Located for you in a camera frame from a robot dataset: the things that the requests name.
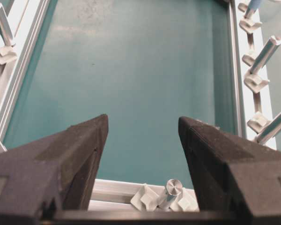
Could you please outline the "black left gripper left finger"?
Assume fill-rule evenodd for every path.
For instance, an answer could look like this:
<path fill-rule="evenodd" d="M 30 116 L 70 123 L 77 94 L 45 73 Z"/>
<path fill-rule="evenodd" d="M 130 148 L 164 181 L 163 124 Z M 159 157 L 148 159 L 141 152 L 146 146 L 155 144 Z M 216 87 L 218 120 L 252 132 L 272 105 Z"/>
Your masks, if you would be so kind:
<path fill-rule="evenodd" d="M 102 114 L 0 153 L 0 225 L 87 210 L 108 130 Z"/>

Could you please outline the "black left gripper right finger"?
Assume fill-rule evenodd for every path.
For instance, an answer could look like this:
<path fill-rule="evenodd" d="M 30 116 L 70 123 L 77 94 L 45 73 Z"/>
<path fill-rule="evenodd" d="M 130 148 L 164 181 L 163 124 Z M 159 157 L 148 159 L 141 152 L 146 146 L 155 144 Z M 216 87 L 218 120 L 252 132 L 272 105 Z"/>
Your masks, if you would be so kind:
<path fill-rule="evenodd" d="M 200 210 L 281 225 L 281 152 L 182 116 L 178 135 Z"/>

